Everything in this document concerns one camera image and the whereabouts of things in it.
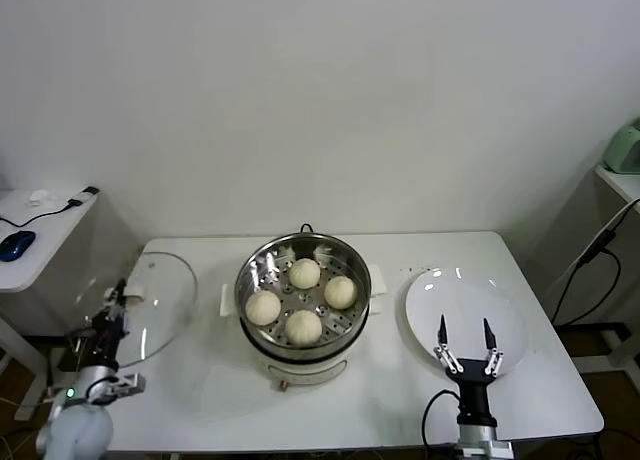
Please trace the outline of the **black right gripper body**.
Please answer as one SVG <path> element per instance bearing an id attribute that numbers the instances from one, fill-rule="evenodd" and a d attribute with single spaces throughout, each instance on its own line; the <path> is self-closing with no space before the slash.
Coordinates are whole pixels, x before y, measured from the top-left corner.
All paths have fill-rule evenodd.
<path id="1" fill-rule="evenodd" d="M 448 371 L 448 378 L 458 387 L 458 425 L 496 426 L 497 420 L 490 411 L 488 386 L 495 380 L 492 374 L 485 374 L 483 360 L 459 360 L 462 372 Z"/>

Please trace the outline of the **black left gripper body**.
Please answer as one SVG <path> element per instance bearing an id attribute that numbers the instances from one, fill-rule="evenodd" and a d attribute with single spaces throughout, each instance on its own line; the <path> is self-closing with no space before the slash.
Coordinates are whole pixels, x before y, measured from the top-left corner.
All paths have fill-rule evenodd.
<path id="1" fill-rule="evenodd" d="M 80 342 L 84 348 L 80 355 L 81 368 L 104 366 L 118 369 L 117 352 L 121 340 L 126 336 L 125 322 L 121 316 L 109 318 L 97 315 L 89 326 L 71 332 L 72 341 Z"/>

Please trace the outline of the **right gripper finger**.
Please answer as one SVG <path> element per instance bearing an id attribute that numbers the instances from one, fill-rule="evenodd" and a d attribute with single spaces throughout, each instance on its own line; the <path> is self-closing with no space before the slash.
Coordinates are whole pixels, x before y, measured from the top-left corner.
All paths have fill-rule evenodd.
<path id="1" fill-rule="evenodd" d="M 434 348 L 434 353 L 437 360 L 445 370 L 449 371 L 453 375 L 463 373 L 463 366 L 449 348 L 447 325 L 444 315 L 440 316 L 440 323 L 437 332 L 437 345 Z"/>
<path id="2" fill-rule="evenodd" d="M 484 338 L 487 349 L 487 359 L 484 374 L 496 378 L 503 363 L 503 352 L 497 348 L 496 336 L 487 318 L 483 319 Z"/>

